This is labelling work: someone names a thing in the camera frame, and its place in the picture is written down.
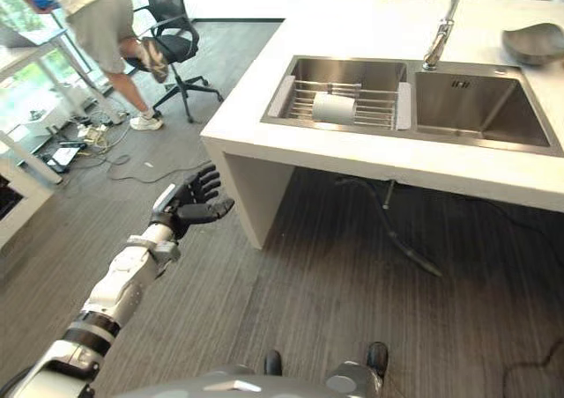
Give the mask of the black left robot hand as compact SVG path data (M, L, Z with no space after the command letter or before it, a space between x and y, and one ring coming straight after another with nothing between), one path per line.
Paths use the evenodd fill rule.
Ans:
M234 199L213 201L219 197L219 177L216 166L207 164L182 184L170 184L153 205L149 225L164 225L180 240L192 225L209 224L226 216L234 207Z

